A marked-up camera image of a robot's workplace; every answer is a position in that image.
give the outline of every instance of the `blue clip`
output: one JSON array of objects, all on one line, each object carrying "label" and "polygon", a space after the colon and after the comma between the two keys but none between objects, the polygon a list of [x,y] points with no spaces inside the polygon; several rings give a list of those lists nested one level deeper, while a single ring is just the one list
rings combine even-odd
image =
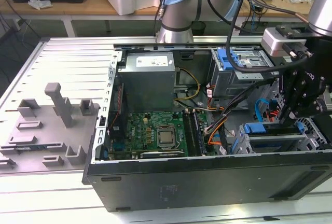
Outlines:
[{"label": "blue clip", "polygon": [[262,123],[249,123],[244,125],[245,133],[265,133],[265,127]]},{"label": "blue clip", "polygon": [[306,128],[305,128],[305,126],[301,122],[297,121],[296,122],[296,126],[298,127],[300,133],[304,133],[305,132]]},{"label": "blue clip", "polygon": [[233,154],[233,152],[234,152],[234,150],[235,150],[235,147],[237,146],[238,142],[239,142],[239,140],[236,139],[235,142],[234,142],[234,144],[232,145],[232,148],[230,148],[230,153],[231,153],[231,154]]},{"label": "blue clip", "polygon": [[[218,52],[218,58],[221,61],[221,63],[223,64],[224,70],[228,70],[228,71],[229,70],[235,70],[233,68],[233,66],[230,64],[230,62],[228,61],[227,54],[226,54],[226,49],[218,48],[217,52]],[[236,62],[236,64],[238,66],[242,67],[242,64],[239,62],[239,56],[236,55],[233,50],[230,50],[230,52],[231,52],[233,60]]]}]

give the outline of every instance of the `yellow cable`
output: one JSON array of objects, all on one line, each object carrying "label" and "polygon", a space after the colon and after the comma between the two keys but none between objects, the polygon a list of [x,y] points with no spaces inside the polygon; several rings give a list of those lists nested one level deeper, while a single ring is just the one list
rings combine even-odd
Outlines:
[{"label": "yellow cable", "polygon": [[198,79],[196,79],[196,77],[191,72],[189,72],[188,70],[180,67],[180,71],[181,70],[187,72],[196,81],[196,83],[197,83],[197,90],[196,90],[196,92],[192,96],[184,97],[184,98],[175,98],[174,100],[176,100],[176,101],[184,101],[184,100],[192,99],[192,98],[196,97],[196,95],[199,94],[199,90],[201,89],[201,85],[199,84]]}]

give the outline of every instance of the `green motherboard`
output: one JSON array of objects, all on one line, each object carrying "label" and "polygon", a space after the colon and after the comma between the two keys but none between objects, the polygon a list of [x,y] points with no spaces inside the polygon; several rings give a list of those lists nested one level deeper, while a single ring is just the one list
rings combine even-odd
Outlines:
[{"label": "green motherboard", "polygon": [[[197,112],[201,132],[207,126],[206,114]],[[113,159],[135,159],[148,151],[181,151],[188,156],[185,127],[181,111],[128,114],[127,135]]]}]

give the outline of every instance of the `gray robot arm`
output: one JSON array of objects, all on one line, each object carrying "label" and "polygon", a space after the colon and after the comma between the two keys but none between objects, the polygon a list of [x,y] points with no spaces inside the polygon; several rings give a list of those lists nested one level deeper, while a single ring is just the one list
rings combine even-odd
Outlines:
[{"label": "gray robot arm", "polygon": [[[232,17],[238,0],[211,0],[221,15]],[[220,18],[210,8],[207,0],[182,0],[173,3],[166,0],[162,16],[162,26],[157,35],[158,43],[190,43],[193,41],[192,21],[219,21]]]}]

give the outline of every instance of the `robotic arm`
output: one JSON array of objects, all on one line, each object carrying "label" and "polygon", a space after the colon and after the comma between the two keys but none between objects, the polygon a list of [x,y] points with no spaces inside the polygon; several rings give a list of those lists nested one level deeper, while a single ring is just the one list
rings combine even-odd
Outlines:
[{"label": "robotic arm", "polygon": [[331,110],[331,7],[332,0],[315,0],[308,23],[265,29],[261,45],[272,57],[290,55],[292,61],[308,58],[304,66],[283,71],[279,79],[284,102],[279,120],[283,125]]},{"label": "robotic arm", "polygon": [[[232,18],[238,0],[211,0],[212,5],[226,18]],[[193,42],[191,23],[198,20],[218,21],[207,0],[165,0],[158,43]]]}]

